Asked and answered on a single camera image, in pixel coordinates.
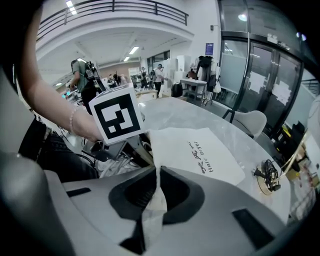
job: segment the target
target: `white chair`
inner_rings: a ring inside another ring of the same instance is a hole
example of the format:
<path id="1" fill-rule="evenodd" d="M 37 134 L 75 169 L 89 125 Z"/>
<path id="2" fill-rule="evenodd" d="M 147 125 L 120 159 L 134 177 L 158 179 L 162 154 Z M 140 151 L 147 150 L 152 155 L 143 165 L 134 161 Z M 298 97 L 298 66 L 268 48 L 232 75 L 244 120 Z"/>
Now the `white chair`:
<path id="1" fill-rule="evenodd" d="M 265 114 L 257 110 L 241 113 L 228 109 L 222 118 L 226 119 L 229 113 L 231 118 L 228 121 L 254 140 L 262 133 L 267 123 Z"/>

